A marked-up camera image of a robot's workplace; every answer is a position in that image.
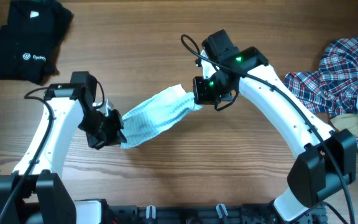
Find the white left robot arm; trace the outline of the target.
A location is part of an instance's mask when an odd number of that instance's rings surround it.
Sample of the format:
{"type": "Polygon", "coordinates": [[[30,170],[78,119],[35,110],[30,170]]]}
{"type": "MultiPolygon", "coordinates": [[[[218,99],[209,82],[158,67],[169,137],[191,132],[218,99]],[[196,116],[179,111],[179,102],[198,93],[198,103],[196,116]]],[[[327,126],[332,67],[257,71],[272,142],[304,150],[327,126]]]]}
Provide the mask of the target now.
{"type": "Polygon", "coordinates": [[[12,174],[0,175],[0,223],[118,223],[105,199],[74,201],[61,175],[77,129],[88,146],[101,149],[127,141],[118,110],[107,100],[95,105],[102,86],[89,72],[73,72],[70,82],[44,87],[44,105],[33,140],[12,174]]]}

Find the light blue striped shirt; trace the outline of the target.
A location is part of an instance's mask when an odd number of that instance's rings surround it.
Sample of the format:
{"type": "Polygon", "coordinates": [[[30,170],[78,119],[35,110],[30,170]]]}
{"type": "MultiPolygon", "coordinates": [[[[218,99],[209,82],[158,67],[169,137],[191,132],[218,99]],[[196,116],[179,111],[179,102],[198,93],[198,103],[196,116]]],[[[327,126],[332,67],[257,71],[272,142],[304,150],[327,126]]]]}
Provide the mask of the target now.
{"type": "Polygon", "coordinates": [[[120,148],[129,149],[141,145],[181,121],[188,113],[198,111],[194,93],[187,93],[181,84],[170,86],[145,100],[123,117],[122,133],[127,139],[120,148]]]}

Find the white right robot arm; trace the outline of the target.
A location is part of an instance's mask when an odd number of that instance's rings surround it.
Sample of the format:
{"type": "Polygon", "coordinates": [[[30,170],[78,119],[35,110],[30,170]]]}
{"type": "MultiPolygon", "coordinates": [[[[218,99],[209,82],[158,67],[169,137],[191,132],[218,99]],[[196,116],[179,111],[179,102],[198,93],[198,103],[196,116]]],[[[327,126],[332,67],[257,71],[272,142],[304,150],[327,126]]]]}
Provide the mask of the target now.
{"type": "Polygon", "coordinates": [[[281,82],[268,59],[255,47],[238,49],[225,30],[209,35],[201,45],[182,35],[182,44],[196,57],[203,76],[193,80],[195,103],[216,111],[247,98],[273,124],[295,158],[288,188],[263,207],[267,223],[320,222],[327,198],[343,191],[349,222],[355,213],[348,186],[356,179],[355,137],[336,131],[310,112],[281,82]]]}

